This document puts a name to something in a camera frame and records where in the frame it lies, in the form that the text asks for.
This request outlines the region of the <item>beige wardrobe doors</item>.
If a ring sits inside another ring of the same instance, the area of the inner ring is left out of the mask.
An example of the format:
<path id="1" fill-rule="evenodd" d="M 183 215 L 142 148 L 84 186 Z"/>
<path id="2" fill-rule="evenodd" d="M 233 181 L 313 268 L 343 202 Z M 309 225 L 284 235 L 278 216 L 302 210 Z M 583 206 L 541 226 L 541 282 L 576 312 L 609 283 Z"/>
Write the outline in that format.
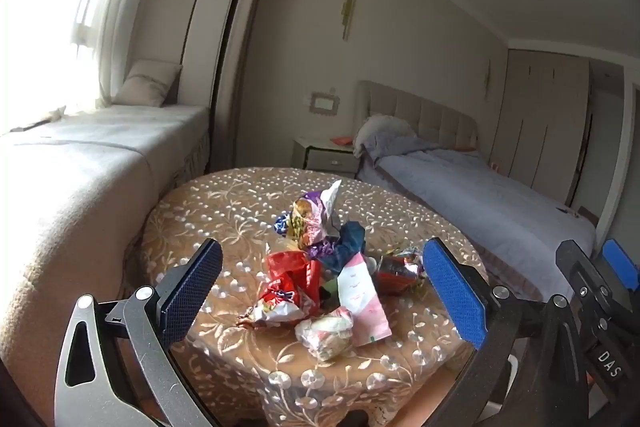
<path id="1" fill-rule="evenodd" d="M 598 215 L 613 179 L 623 111 L 622 66 L 511 50 L 490 161 L 532 190 Z"/>

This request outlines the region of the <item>gold wall sconce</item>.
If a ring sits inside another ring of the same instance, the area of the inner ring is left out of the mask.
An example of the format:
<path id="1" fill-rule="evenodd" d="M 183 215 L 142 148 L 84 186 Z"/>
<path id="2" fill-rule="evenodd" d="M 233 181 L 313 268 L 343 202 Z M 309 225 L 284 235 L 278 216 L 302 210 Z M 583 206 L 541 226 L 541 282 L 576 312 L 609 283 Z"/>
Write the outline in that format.
<path id="1" fill-rule="evenodd" d="M 357 0 L 345 0 L 342 5 L 342 40 L 347 41 L 349 37 L 350 25 L 352 24 L 352 16 L 354 15 Z"/>

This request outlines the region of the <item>dark blue wrapper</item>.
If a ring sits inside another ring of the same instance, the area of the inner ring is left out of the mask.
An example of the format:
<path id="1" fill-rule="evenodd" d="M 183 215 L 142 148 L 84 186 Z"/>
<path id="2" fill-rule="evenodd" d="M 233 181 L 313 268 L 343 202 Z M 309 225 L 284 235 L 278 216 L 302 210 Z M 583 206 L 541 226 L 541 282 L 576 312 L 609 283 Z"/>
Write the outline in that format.
<path id="1" fill-rule="evenodd" d="M 310 255 L 333 275 L 338 275 L 356 254 L 366 250 L 366 230 L 357 221 L 347 221 L 337 236 L 328 236 L 311 247 Z"/>

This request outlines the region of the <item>round embroidered beige tablecloth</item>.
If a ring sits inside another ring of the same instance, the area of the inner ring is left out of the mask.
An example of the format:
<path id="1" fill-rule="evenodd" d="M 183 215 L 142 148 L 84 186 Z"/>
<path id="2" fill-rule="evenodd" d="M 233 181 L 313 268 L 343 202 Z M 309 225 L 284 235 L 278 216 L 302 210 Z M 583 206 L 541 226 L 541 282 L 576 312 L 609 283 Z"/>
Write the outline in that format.
<path id="1" fill-rule="evenodd" d="M 224 265 L 189 334 L 172 348 L 183 373 L 221 424 L 334 426 L 363 411 L 388 424 L 439 369 L 472 355 L 435 291 L 426 285 L 383 299 L 390 337 L 317 361 L 292 329 L 244 329 L 238 318 L 268 283 L 267 255 L 288 246 L 273 222 L 327 173 L 293 168 L 215 172 L 166 195 L 146 221 L 142 254 L 159 282 L 215 239 Z"/>

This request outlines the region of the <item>purple snack wrapper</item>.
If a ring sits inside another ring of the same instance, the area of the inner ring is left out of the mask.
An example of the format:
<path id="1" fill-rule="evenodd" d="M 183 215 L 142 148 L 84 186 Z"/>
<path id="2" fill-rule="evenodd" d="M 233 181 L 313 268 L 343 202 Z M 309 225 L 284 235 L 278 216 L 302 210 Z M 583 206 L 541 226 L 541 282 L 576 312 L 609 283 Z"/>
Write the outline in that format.
<path id="1" fill-rule="evenodd" d="M 342 181 L 334 181 L 321 191 L 307 192 L 295 199 L 288 211 L 277 217 L 273 231 L 293 242 L 311 258 L 331 254 L 341 221 L 335 211 Z"/>

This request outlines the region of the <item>grey white nightstand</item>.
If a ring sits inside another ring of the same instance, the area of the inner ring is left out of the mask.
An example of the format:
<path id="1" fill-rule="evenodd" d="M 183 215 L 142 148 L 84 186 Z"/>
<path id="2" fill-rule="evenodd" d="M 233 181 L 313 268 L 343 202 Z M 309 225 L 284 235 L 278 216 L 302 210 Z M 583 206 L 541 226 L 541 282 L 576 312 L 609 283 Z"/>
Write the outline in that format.
<path id="1" fill-rule="evenodd" d="M 297 138 L 293 142 L 293 168 L 331 173 L 355 179 L 360 160 L 351 145 L 337 145 L 330 139 Z"/>

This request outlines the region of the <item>white bed pillow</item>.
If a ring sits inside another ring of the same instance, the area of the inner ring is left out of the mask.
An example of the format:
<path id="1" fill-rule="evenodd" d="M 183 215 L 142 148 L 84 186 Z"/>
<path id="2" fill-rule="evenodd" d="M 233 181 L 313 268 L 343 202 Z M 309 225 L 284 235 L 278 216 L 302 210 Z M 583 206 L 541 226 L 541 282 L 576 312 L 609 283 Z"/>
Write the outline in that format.
<path id="1" fill-rule="evenodd" d="M 359 158 L 364 151 L 364 144 L 378 135 L 390 134 L 393 136 L 416 137 L 416 132 L 407 121 L 390 115 L 375 114 L 368 117 L 357 130 L 352 141 L 352 153 Z"/>

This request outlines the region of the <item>bed with lavender duvet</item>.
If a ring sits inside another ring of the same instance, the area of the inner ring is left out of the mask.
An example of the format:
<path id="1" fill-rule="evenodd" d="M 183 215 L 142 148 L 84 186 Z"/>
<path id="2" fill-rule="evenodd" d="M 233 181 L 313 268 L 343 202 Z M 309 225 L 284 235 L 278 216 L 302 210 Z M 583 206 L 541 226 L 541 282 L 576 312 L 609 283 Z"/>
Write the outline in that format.
<path id="1" fill-rule="evenodd" d="M 594 226 L 562 202 L 491 170 L 477 153 L 379 133 L 360 141 L 363 179 L 435 211 L 476 248 L 492 278 L 529 300 L 574 291 L 555 263 L 571 239 L 591 255 Z"/>

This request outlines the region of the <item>beige tufted headboard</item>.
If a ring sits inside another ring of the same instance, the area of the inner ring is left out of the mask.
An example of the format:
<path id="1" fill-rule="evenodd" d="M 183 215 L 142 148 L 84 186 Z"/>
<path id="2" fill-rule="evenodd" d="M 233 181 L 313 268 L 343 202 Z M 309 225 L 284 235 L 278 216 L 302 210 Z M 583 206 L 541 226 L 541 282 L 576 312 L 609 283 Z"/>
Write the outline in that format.
<path id="1" fill-rule="evenodd" d="M 444 147 L 480 147 L 477 123 L 472 117 L 407 91 L 360 80 L 356 88 L 354 132 L 373 115 L 407 121 L 419 138 Z"/>

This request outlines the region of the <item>red snack bag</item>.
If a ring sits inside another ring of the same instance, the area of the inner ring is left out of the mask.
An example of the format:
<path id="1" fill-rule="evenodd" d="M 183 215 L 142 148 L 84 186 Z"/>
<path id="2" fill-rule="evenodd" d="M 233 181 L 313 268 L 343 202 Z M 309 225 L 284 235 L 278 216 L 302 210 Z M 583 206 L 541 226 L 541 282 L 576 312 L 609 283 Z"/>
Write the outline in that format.
<path id="1" fill-rule="evenodd" d="M 236 325 L 249 329 L 288 326 L 316 315 L 320 309 L 320 262 L 303 251 L 280 251 L 266 260 L 270 281 Z"/>

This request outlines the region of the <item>framed wall switch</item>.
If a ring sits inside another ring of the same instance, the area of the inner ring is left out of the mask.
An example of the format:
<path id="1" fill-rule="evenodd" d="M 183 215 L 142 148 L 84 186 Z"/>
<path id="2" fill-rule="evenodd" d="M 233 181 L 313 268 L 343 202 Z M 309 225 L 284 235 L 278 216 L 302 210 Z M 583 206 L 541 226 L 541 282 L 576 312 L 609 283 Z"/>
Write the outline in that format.
<path id="1" fill-rule="evenodd" d="M 336 116 L 340 107 L 340 98 L 331 93 L 312 92 L 309 112 L 322 116 Z"/>

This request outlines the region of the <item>pink white paper packet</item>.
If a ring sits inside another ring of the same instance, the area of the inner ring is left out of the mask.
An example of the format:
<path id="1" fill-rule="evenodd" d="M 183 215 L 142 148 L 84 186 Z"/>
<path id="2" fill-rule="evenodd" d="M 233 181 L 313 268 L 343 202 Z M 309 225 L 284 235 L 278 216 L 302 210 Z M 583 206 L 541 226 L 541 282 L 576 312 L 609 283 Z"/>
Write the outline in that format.
<path id="1" fill-rule="evenodd" d="M 338 274 L 337 290 L 340 305 L 352 314 L 352 344 L 355 347 L 376 343 L 392 335 L 367 261 L 361 253 L 352 257 Z"/>

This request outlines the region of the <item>white wrapper ball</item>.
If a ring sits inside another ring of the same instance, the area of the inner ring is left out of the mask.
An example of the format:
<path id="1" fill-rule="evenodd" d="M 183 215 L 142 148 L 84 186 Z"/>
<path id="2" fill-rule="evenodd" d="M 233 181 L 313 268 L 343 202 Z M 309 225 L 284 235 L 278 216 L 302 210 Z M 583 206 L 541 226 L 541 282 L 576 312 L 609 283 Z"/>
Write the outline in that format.
<path id="1" fill-rule="evenodd" d="M 354 319 L 344 307 L 301 321 L 295 326 L 297 340 L 319 362 L 331 361 L 352 345 Z"/>

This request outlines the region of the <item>orange item on nightstand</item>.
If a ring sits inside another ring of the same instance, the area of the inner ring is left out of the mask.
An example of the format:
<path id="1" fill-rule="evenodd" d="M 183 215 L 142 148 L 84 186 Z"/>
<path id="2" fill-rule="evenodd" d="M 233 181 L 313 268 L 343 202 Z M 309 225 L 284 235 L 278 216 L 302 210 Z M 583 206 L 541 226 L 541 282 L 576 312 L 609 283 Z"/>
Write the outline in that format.
<path id="1" fill-rule="evenodd" d="M 337 136 L 336 138 L 332 138 L 331 142 L 339 146 L 349 146 L 354 143 L 354 139 L 352 139 L 351 136 Z"/>

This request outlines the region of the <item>beige throw pillow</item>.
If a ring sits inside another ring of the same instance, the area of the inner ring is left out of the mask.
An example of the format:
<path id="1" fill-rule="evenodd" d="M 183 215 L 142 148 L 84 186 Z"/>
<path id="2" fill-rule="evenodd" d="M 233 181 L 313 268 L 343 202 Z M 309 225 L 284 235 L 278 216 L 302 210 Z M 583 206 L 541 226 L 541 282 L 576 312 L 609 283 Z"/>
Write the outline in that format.
<path id="1" fill-rule="evenodd" d="M 115 105 L 160 107 L 165 102 L 182 66 L 139 60 L 132 65 L 122 87 L 113 98 Z"/>

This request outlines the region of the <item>white square trash bin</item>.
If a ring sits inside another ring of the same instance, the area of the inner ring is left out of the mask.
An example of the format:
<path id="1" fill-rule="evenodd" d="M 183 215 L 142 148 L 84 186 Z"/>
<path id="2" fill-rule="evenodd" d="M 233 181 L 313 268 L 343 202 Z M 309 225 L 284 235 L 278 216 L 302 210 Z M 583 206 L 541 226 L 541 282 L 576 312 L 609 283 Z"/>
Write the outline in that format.
<path id="1" fill-rule="evenodd" d="M 503 406 L 506 396 L 509 394 L 510 389 L 515 381 L 516 375 L 518 375 L 518 366 L 520 362 L 514 353 L 510 353 L 506 358 L 506 364 L 498 378 L 498 383 L 495 385 L 494 390 L 489 396 L 489 400 L 486 404 L 489 410 L 498 411 Z"/>

